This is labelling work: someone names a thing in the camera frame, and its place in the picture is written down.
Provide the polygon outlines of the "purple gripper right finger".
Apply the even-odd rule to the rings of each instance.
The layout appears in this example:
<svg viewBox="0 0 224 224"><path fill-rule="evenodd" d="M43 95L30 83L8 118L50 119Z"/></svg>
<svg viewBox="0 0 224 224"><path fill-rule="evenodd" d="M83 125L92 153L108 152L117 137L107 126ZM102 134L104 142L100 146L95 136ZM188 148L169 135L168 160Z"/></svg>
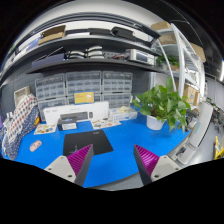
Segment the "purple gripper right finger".
<svg viewBox="0 0 224 224"><path fill-rule="evenodd" d="M133 154L143 185L180 170L180 167L167 155L158 156L139 145L134 145Z"/></svg>

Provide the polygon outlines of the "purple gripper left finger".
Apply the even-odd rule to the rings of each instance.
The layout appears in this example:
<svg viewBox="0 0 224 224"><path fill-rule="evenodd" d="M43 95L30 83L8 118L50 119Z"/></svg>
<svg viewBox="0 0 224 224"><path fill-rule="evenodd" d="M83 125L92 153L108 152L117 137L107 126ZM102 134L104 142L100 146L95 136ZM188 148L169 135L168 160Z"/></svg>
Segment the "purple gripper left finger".
<svg viewBox="0 0 224 224"><path fill-rule="evenodd" d="M45 171L82 186L93 155L93 145L90 144L69 156L57 157L45 168Z"/></svg>

